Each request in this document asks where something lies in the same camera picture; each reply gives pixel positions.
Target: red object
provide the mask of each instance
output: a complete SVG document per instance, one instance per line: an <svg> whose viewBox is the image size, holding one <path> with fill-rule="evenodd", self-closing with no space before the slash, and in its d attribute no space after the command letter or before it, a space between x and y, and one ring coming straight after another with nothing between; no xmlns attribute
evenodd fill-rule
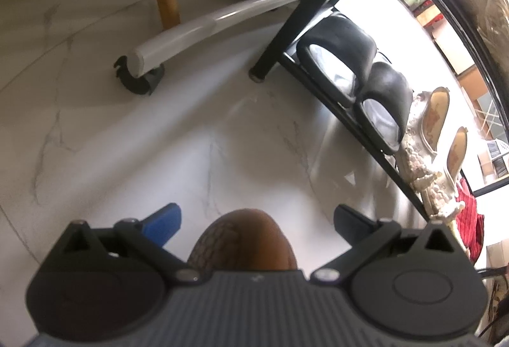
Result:
<svg viewBox="0 0 509 347"><path fill-rule="evenodd" d="M457 202L465 202L465 208L456 217L457 229L465 247L470 250L470 260L476 262L483 249L484 243L484 215L477 213L477 201L469 190L465 179L460 179L457 186Z"/></svg>

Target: shoe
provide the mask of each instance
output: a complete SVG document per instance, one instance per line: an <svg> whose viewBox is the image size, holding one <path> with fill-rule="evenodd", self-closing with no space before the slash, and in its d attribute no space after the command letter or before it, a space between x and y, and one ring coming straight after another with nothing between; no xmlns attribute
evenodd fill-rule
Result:
<svg viewBox="0 0 509 347"><path fill-rule="evenodd" d="M405 135L394 156L401 177L418 193L438 177L432 164L449 103L449 90L445 87L414 95Z"/></svg>
<svg viewBox="0 0 509 347"><path fill-rule="evenodd" d="M465 202L456 202L456 180L467 152L467 129L460 127L447 155L447 165L438 173L433 185L421 192L424 208L430 219L439 219L445 224L455 220L465 207Z"/></svg>

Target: marble floor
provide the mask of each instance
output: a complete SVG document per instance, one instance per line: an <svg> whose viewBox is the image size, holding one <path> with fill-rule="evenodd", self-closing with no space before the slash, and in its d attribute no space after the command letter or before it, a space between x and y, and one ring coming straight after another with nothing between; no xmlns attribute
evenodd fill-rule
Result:
<svg viewBox="0 0 509 347"><path fill-rule="evenodd" d="M240 0L179 0L182 20ZM73 219L108 227L169 202L167 249L186 259L221 214L272 215L309 273L349 248L346 203L405 226L423 220L299 82L247 71L289 8L246 21L167 61L152 96L126 91L114 61L161 31L155 0L0 0L0 342L35 334L24 291Z"/></svg>

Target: metal screw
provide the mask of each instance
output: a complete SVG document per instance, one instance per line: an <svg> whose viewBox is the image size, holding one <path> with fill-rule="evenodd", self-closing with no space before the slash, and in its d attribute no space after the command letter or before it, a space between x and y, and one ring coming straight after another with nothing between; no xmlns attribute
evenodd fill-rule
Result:
<svg viewBox="0 0 509 347"><path fill-rule="evenodd" d="M199 280L199 272L192 269L178 270L175 277L180 282L196 282Z"/></svg>
<svg viewBox="0 0 509 347"><path fill-rule="evenodd" d="M320 268L313 272L313 276L320 282L332 283L339 280L341 274L332 268Z"/></svg>

